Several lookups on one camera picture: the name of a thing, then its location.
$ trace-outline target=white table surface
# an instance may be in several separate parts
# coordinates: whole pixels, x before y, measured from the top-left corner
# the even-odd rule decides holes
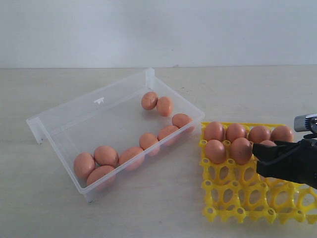
[[[315,237],[316,225],[265,220],[209,223],[202,216],[198,139],[158,163],[152,185],[140,175],[86,203],[48,141],[25,120],[140,69],[0,70],[0,237]],[[293,125],[316,113],[317,66],[158,68],[158,78],[206,113],[206,121]],[[297,133],[296,140],[303,134]]]

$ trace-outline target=egg tray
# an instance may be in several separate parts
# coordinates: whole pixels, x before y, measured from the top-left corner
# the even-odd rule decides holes
[[[225,129],[233,122],[222,122]],[[264,178],[256,173],[257,158],[252,155],[249,163],[238,165],[229,158],[230,141],[222,143],[227,159],[214,164],[205,157],[204,130],[209,122],[202,123],[199,146],[202,148],[200,165],[203,167],[202,187],[206,192],[205,215],[210,222],[220,216],[223,222],[235,217],[238,223],[246,217],[256,221],[262,217],[269,223],[279,219],[285,224],[289,219],[298,222],[317,222],[316,190],[307,185],[276,178]],[[247,132],[257,125],[268,126],[270,130],[282,124],[240,123]]]

